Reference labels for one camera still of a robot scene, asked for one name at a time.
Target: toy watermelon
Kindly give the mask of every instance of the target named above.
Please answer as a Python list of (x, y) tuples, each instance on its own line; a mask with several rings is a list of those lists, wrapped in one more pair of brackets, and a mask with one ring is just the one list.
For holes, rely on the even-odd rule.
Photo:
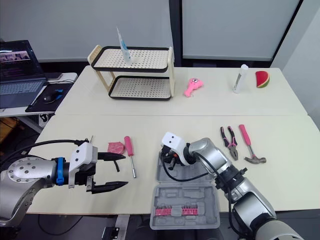
[(270, 82), (270, 74), (266, 71), (256, 71), (256, 87), (261, 89), (268, 85)]

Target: hammer head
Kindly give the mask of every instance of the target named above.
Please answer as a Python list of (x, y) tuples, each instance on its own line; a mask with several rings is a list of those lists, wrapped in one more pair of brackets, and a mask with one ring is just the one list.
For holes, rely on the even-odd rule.
[(256, 155), (253, 155), (252, 158), (245, 157), (244, 160), (252, 164), (264, 164), (267, 162), (267, 159), (265, 157), (257, 158)]

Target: screwdriver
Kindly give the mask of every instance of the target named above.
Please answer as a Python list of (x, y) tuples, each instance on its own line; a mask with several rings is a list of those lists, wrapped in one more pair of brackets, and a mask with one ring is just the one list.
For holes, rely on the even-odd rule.
[(128, 156), (131, 158), (132, 174), (133, 174), (133, 178), (135, 179), (137, 176), (136, 176), (134, 161), (132, 160), (132, 156), (134, 155), (134, 149), (132, 147), (131, 139), (129, 136), (124, 137), (124, 145), (125, 145), (126, 151), (128, 152)]

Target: pliers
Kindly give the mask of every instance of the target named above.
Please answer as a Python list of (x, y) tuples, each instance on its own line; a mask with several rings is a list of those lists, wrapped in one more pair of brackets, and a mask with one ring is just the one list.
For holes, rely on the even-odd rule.
[(224, 127), (220, 127), (220, 133), (224, 141), (224, 146), (226, 146), (229, 149), (230, 154), (234, 158), (234, 160), (238, 160), (238, 151), (236, 150), (236, 146), (238, 145), (238, 143), (236, 141), (235, 133), (232, 130), (231, 126), (228, 126), (228, 130), (231, 135), (231, 142), (229, 142), (226, 138)]

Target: mouse pad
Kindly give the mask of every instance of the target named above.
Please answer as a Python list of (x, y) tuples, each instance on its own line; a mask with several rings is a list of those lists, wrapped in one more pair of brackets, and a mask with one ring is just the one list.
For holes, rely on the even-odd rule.
[[(29, 105), (26, 112), (46, 112), (46, 111), (56, 111), (62, 100), (65, 98), (66, 94), (72, 87), (72, 83), (58, 83), (48, 85), (43, 92), (36, 98), (32, 105)], [(61, 96), (57, 100), (51, 103), (44, 103), (44, 97), (50, 95), (54, 91), (58, 90), (61, 92)]]

